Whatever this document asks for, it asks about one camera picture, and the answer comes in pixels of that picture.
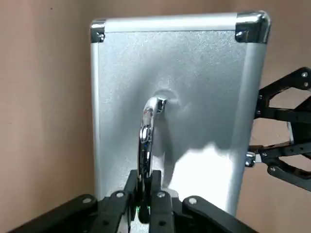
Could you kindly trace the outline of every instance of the black metal bracket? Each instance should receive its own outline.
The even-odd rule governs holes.
[[[259,91],[255,119],[267,118],[289,122],[294,141],[267,147],[250,146],[250,151],[260,155],[261,161],[268,166],[270,175],[311,191],[311,172],[293,167],[279,159],[299,154],[311,159],[311,97],[295,109],[269,107],[274,96],[291,87],[309,90],[311,69],[302,67],[262,88]]]
[[[12,233],[119,233],[131,230],[139,203],[137,170],[123,190],[102,201],[82,195],[22,225]],[[149,233],[255,233],[253,229],[201,197],[181,202],[161,190],[161,171],[155,170],[150,186]]]

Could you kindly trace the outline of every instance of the metal frame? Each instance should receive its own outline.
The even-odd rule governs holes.
[[[91,24],[91,42],[103,42],[105,33],[235,30],[239,43],[266,44],[270,27],[270,17],[264,11],[98,19]]]
[[[270,100],[288,88],[309,90],[311,69],[302,67],[259,91],[256,106],[256,118],[268,118],[287,121],[292,131],[289,142],[263,146],[250,146],[246,165],[252,167],[256,160],[268,166],[268,173],[300,188],[311,191],[311,172],[291,166],[280,157],[302,154],[311,159],[311,97],[295,109],[269,107]]]

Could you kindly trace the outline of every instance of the chrome corner cap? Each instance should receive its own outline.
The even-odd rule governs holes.
[[[271,20],[265,11],[238,13],[235,39],[239,43],[268,42]]]
[[[91,43],[102,43],[105,38],[105,19],[97,19],[91,23]]]

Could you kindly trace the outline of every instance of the robotic claw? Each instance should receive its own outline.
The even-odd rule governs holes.
[[[311,158],[311,97],[295,109],[269,107],[278,93],[294,87],[309,90],[311,69],[303,67],[259,91],[255,118],[287,121],[292,131],[289,143],[250,146],[246,166],[255,162],[268,166],[276,178],[311,191],[311,172],[293,167],[279,158],[302,154]],[[123,190],[97,201],[81,195],[38,218],[12,230],[12,233],[121,233],[130,232],[136,211],[142,223],[149,223],[150,233],[255,233],[253,229],[198,196],[182,202],[161,190],[161,171],[152,171],[154,120],[166,100],[153,97],[143,111],[138,143],[138,169],[131,170]]]

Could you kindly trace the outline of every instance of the tan background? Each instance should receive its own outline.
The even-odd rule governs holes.
[[[97,17],[262,9],[273,20],[262,86],[311,66],[309,0],[0,1],[0,232],[93,193],[88,26]],[[273,104],[295,107],[290,90]],[[257,120],[252,142],[287,140],[284,123]],[[290,160],[311,170],[311,161]],[[262,233],[310,232],[311,194],[245,172],[238,218]]]

